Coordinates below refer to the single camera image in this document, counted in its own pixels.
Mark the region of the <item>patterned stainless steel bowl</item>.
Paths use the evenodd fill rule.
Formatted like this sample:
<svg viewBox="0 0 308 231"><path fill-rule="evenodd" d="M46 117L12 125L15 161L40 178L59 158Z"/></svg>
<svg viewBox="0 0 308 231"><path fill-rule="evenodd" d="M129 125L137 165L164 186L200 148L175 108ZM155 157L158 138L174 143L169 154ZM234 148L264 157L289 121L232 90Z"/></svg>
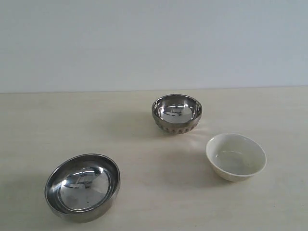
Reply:
<svg viewBox="0 0 308 231"><path fill-rule="evenodd" d="M157 126L172 135L193 130L202 117L198 100L183 94L169 94L155 100L151 107Z"/></svg>

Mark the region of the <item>cream ceramic bowl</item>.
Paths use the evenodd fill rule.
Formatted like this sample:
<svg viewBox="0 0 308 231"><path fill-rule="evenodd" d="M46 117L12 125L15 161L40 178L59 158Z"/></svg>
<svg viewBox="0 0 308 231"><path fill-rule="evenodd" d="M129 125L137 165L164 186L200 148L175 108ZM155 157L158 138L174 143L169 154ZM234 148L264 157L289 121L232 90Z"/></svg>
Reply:
<svg viewBox="0 0 308 231"><path fill-rule="evenodd" d="M214 172L231 182L247 180L267 164L267 156L257 142L234 133L212 137L206 144L205 154Z"/></svg>

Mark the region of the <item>plain stainless steel bowl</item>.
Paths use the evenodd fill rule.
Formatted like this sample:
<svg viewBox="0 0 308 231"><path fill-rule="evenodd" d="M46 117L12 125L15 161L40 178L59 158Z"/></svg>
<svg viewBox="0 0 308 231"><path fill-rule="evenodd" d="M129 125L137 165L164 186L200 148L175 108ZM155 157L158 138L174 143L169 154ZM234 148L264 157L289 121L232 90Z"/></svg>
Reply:
<svg viewBox="0 0 308 231"><path fill-rule="evenodd" d="M104 215L120 189L118 165L103 154L82 154L59 165L49 176L44 195L58 217L86 223Z"/></svg>

